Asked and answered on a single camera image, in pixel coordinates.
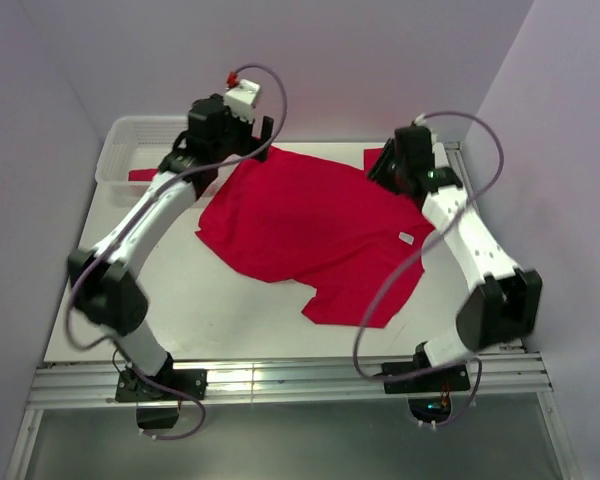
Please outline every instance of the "wall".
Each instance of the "wall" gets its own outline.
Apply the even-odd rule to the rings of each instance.
[[[77,240],[100,148],[20,5],[0,0],[0,477]]]
[[[585,477],[600,479],[600,1],[536,0],[479,114],[508,157],[481,211],[544,278],[533,344]],[[486,181],[493,147],[477,127],[466,147]]]
[[[476,112],[532,0],[22,3],[101,138],[123,115],[184,114],[260,61],[288,86],[281,138],[384,140],[425,110]],[[275,118],[277,106],[265,95],[260,110]],[[447,137],[463,138],[454,125]]]

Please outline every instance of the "cable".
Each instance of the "cable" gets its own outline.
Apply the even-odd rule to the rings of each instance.
[[[122,370],[120,370],[120,368],[118,368],[118,365],[116,364],[116,355],[118,354],[119,351],[120,351],[120,349],[118,347],[116,347],[116,349],[113,351],[113,355],[111,356],[111,364],[113,365],[113,368],[116,369],[118,374],[122,375]]]
[[[442,233],[440,233],[438,236],[436,236],[433,239],[433,241],[431,241],[428,245],[421,247],[416,252],[411,254],[407,259],[405,259],[400,265],[398,265],[398,267],[391,273],[391,275],[389,275],[387,277],[387,279],[384,281],[384,283],[380,286],[375,297],[373,298],[373,300],[367,307],[367,310],[365,311],[364,315],[362,316],[362,320],[360,321],[360,326],[358,327],[358,331],[356,333],[356,338],[353,343],[352,360],[353,360],[353,366],[356,369],[356,372],[358,372],[358,375],[360,375],[362,378],[369,380],[369,381],[379,381],[379,382],[383,382],[383,383],[404,382],[404,381],[408,381],[408,380],[413,380],[414,378],[421,377],[423,375],[428,375],[430,373],[440,372],[440,371],[446,370],[447,368],[449,368],[451,366],[457,365],[455,363],[449,363],[449,364],[440,365],[437,367],[423,368],[420,370],[416,370],[414,372],[404,373],[404,374],[400,374],[400,375],[392,375],[392,376],[370,375],[362,370],[362,367],[360,366],[360,358],[359,358],[360,344],[362,342],[362,336],[364,335],[364,332],[365,332],[367,326],[369,325],[369,321],[373,317],[373,314],[375,313],[376,309],[378,308],[378,305],[380,304],[380,302],[382,301],[384,296],[393,287],[393,284],[396,282],[396,280],[398,280],[398,278],[400,278],[400,276],[402,276],[402,274],[404,274],[404,272],[406,272],[416,262],[416,260],[418,260],[422,255],[431,251],[433,248],[435,248],[436,245],[439,245],[444,240],[445,236],[451,231],[451,229],[453,229],[458,224],[458,222],[462,218],[462,215],[464,215],[464,213],[467,211],[469,206],[473,205],[491,187],[493,187],[493,185],[498,181],[498,179],[500,178],[500,175],[502,174],[502,169],[504,168],[504,150],[502,148],[502,143],[500,142],[500,139],[498,138],[496,133],[493,131],[493,129],[484,120],[482,120],[482,119],[478,118],[477,116],[472,115],[470,113],[457,112],[454,110],[446,110],[446,111],[441,111],[441,112],[429,113],[429,114],[424,115],[424,119],[427,120],[427,119],[431,119],[431,118],[435,118],[435,117],[443,117],[443,116],[455,116],[455,117],[466,118],[466,119],[472,120],[472,121],[478,123],[480,126],[482,126],[487,131],[487,133],[491,136],[491,138],[493,139],[493,141],[496,145],[496,149],[498,150],[498,168],[496,169],[496,173],[493,175],[493,178],[489,182],[487,182],[487,184],[484,187],[482,187],[480,190],[475,192],[473,195],[471,195],[467,199],[467,203],[458,210],[456,215],[453,217],[453,220],[451,220],[449,225],[447,225],[447,227],[442,231]],[[478,357],[475,357],[475,361],[478,363],[478,373],[476,376],[476,381],[474,383],[473,389],[472,389],[471,393],[469,394],[469,398],[467,399],[467,402],[460,409],[460,411],[458,413],[450,416],[448,420],[438,424],[438,426],[447,425],[447,424],[455,421],[462,414],[464,414],[464,412],[467,410],[467,408],[469,408],[469,406],[473,403],[476,393],[478,392],[478,387],[480,386],[480,380],[482,378],[482,361]]]
[[[102,337],[98,338],[97,340],[94,340],[93,342],[88,343],[86,345],[78,342],[78,340],[76,340],[75,335],[72,330],[71,311],[73,310],[73,308],[76,304],[76,300],[78,298],[78,292],[83,287],[84,282],[89,277],[89,275],[91,275],[91,273],[96,268],[98,268],[98,266],[103,261],[107,260],[111,256],[111,254],[120,247],[121,242],[135,228],[135,226],[138,224],[138,222],[149,211],[149,209],[158,201],[158,199],[162,196],[162,194],[164,194],[169,188],[171,188],[177,182],[182,180],[184,177],[188,177],[189,175],[192,175],[194,173],[199,173],[199,172],[204,172],[207,170],[214,170],[217,168],[223,168],[223,167],[228,167],[231,165],[236,165],[236,164],[243,162],[249,158],[255,157],[259,153],[261,153],[264,150],[266,150],[267,148],[269,148],[271,146],[271,144],[276,140],[278,135],[280,134],[280,131],[284,127],[284,124],[287,120],[287,110],[288,110],[287,91],[285,89],[284,83],[282,82],[282,79],[278,76],[278,74],[276,72],[274,72],[271,68],[267,67],[266,65],[262,65],[260,63],[247,63],[247,64],[242,65],[241,67],[237,68],[235,70],[235,73],[238,74],[244,70],[248,70],[248,69],[252,69],[252,68],[262,70],[262,71],[268,73],[273,78],[273,80],[276,82],[276,84],[278,85],[278,88],[280,90],[280,95],[282,97],[282,114],[280,117],[280,121],[278,122],[278,125],[276,125],[274,131],[271,134],[271,138],[269,138],[269,140],[267,140],[262,145],[260,145],[258,148],[256,148],[253,152],[251,152],[248,155],[245,155],[243,157],[238,157],[233,160],[226,161],[226,162],[212,163],[209,165],[193,167],[193,168],[189,168],[189,169],[183,171],[182,173],[179,173],[178,175],[170,178],[168,181],[166,181],[164,184],[162,184],[159,188],[157,188],[156,191],[153,193],[153,195],[151,195],[140,206],[140,208],[138,209],[136,214],[129,220],[129,223],[127,223],[127,225],[124,228],[122,228],[120,230],[120,232],[116,235],[114,240],[111,242],[111,245],[109,245],[109,247],[107,247],[100,254],[100,256],[95,258],[94,261],[87,268],[85,268],[85,270],[78,277],[75,284],[71,288],[71,291],[69,293],[69,301],[67,302],[67,308],[65,310],[65,316],[64,316],[64,326],[65,326],[64,331],[65,331],[65,336],[67,338],[67,341],[76,350],[85,352],[85,351],[88,351],[88,350],[91,350],[91,349],[97,347],[102,342],[105,342],[107,340],[112,341],[114,344],[117,343],[116,337],[114,335],[103,335]],[[122,355],[124,357],[128,357],[128,355],[126,355],[126,352],[124,352],[124,350],[121,349],[119,345],[117,345],[117,347],[118,347],[118,349],[120,349],[120,352],[122,353]],[[148,378],[148,376],[145,375],[144,372],[139,370],[135,365],[132,365],[131,368],[133,369],[133,371],[136,373],[136,375],[138,375],[138,377],[142,381],[144,381],[148,385],[152,386],[153,388],[156,388],[156,389],[166,392],[166,393],[171,393],[173,395],[177,395],[181,398],[184,398],[185,400],[189,400],[189,401],[195,403],[198,406],[198,408],[200,408],[200,421],[198,422],[198,424],[195,427],[193,427],[188,432],[180,434],[180,435],[153,435],[153,436],[150,435],[151,438],[154,438],[157,440],[179,440],[179,439],[186,438],[186,437],[193,435],[198,430],[200,430],[200,428],[202,428],[202,424],[204,423],[207,414],[206,414],[206,410],[205,410],[204,406],[202,405],[202,403],[199,400],[193,398],[192,396],[190,396],[184,392],[180,392],[178,390],[174,390],[172,388],[169,388],[164,385],[160,385],[157,382],[154,382],[153,380]]]

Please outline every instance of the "white table surface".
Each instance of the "white table surface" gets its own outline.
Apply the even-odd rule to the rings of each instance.
[[[359,168],[363,150],[376,143],[289,143],[281,148]],[[90,248],[108,234],[138,197],[120,196],[99,185],[80,245]],[[185,212],[149,256],[139,276],[148,295],[148,322],[158,341],[180,360],[263,360],[346,357],[356,328],[316,325],[301,310],[314,289],[288,281],[267,284],[234,272],[194,235],[208,201]],[[423,258],[425,273],[412,296],[384,329],[368,329],[362,355],[410,355],[416,345],[453,325],[467,296],[462,272],[442,244]],[[112,346],[83,353],[64,335],[63,311],[51,335],[45,361],[107,361]],[[79,312],[74,331],[83,342],[101,335]]]

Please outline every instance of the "red connector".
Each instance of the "red connector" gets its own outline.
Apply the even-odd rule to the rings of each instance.
[[[229,72],[229,77],[227,77],[227,86],[229,88],[235,88],[238,86],[238,74],[236,72]]]

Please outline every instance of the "red shirt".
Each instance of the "red shirt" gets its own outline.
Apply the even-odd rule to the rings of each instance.
[[[367,169],[379,152],[365,152]],[[382,282],[432,231],[410,199],[363,171],[276,148],[265,163],[247,160],[236,168],[199,227],[198,237],[237,272],[315,287],[302,312],[337,325],[358,325]],[[422,273],[417,262],[394,284],[371,327],[389,322]]]

